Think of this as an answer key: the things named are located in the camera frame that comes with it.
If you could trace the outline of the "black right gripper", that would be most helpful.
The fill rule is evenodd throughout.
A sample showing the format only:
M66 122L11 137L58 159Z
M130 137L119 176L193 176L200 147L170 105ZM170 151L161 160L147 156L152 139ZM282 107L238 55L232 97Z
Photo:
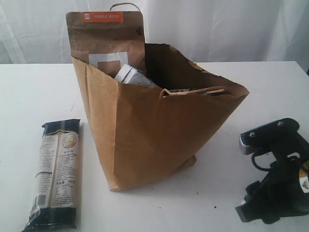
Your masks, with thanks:
M271 163L262 181L246 187L245 203L235 208L242 222L260 219L265 224L273 224L283 217L309 214L309 194L303 192L299 183L297 161L297 156L291 156L287 167L281 167L276 161Z

